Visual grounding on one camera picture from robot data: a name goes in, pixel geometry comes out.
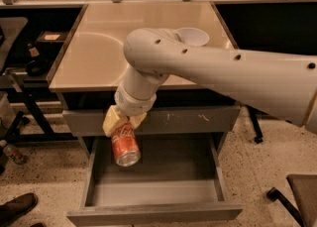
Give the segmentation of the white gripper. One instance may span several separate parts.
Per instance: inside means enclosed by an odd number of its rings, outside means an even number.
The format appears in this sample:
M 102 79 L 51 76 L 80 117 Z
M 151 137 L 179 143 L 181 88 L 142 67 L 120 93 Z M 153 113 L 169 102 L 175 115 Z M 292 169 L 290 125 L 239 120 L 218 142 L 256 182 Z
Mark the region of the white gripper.
M 146 100 L 139 100 L 129 95 L 126 90 L 119 87 L 114 95 L 116 105 L 111 105 L 105 115 L 102 129 L 107 137 L 111 137 L 114 131 L 122 126 L 129 118 L 133 128 L 138 128 L 147 117 L 157 96 L 154 95 Z

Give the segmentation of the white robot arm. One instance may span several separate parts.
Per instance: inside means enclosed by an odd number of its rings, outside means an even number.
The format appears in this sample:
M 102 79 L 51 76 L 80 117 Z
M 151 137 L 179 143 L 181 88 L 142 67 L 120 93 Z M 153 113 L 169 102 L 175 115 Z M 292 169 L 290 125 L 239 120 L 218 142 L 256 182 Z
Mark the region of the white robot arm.
M 123 53 L 129 66 L 103 123 L 108 137 L 127 120 L 141 123 L 170 75 L 317 133 L 315 57 L 195 47 L 149 28 L 131 32 Z

